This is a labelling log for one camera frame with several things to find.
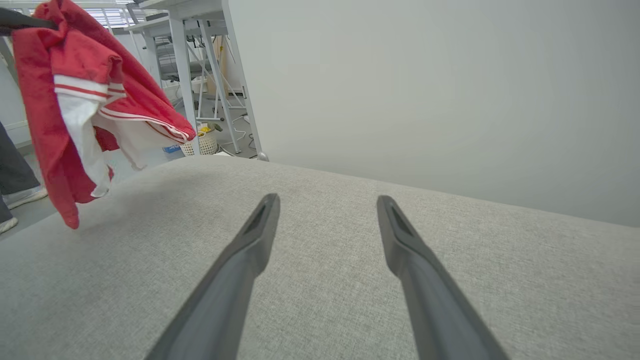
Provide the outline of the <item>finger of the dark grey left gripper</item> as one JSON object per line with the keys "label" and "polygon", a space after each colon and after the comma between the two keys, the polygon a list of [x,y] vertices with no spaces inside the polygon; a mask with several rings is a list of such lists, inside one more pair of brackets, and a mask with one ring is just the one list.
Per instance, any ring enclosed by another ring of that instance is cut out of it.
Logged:
{"label": "finger of the dark grey left gripper", "polygon": [[54,22],[27,16],[27,14],[19,13],[16,10],[6,7],[0,8],[0,36],[8,37],[13,31],[25,28],[48,28],[56,30],[57,25]]}

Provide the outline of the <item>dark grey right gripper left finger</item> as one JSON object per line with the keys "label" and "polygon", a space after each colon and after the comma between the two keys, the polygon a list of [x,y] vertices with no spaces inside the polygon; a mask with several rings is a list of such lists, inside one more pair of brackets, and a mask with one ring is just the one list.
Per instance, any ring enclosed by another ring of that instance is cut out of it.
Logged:
{"label": "dark grey right gripper left finger", "polygon": [[160,335],[148,360],[237,358],[254,282],[269,263],[280,213],[278,194],[259,201]]}

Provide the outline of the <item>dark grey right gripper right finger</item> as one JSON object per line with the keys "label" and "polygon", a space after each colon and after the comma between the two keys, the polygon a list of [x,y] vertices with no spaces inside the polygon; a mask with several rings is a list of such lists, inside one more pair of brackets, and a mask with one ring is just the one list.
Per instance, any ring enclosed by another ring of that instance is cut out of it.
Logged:
{"label": "dark grey right gripper right finger", "polygon": [[506,360],[489,327],[386,194],[376,203],[386,264],[402,285],[421,360]]}

